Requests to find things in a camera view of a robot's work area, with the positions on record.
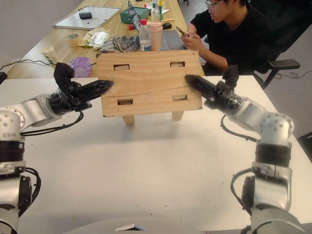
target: hand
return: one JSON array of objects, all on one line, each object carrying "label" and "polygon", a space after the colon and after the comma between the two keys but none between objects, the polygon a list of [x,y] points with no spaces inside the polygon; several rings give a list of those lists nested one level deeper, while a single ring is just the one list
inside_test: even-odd
[{"label": "hand", "polygon": [[188,33],[188,37],[181,36],[185,47],[189,50],[200,50],[204,45],[201,38],[196,33]]},{"label": "hand", "polygon": [[187,32],[186,34],[187,34],[187,36],[189,38],[194,38],[196,33],[194,33],[194,32]]}]

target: marker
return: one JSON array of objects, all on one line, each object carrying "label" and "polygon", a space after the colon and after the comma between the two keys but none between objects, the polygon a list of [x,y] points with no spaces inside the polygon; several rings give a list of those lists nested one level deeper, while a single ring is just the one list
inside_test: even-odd
[{"label": "marker", "polygon": [[162,14],[162,0],[159,0],[159,14]]}]

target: laptop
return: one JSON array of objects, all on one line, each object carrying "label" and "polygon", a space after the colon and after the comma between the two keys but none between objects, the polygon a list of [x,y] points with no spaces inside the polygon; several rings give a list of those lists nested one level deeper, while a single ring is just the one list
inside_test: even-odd
[{"label": "laptop", "polygon": [[[136,30],[139,32],[141,28],[140,16],[128,1],[128,16]],[[185,46],[176,30],[164,30],[161,37],[161,50],[185,50]]]}]

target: wooden leg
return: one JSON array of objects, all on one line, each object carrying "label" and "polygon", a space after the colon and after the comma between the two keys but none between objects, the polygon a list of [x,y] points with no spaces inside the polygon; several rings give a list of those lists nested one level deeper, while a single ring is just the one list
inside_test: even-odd
[{"label": "wooden leg", "polygon": [[184,111],[172,112],[172,121],[181,121]]},{"label": "wooden leg", "polygon": [[122,118],[127,126],[135,125],[135,116],[123,116]]}]

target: pink cup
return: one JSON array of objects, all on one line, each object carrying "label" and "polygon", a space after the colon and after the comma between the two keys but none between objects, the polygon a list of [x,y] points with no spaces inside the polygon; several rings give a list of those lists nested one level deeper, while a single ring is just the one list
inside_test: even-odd
[{"label": "pink cup", "polygon": [[150,22],[148,30],[151,35],[152,50],[161,49],[161,36],[162,36],[162,26],[161,22]]}]

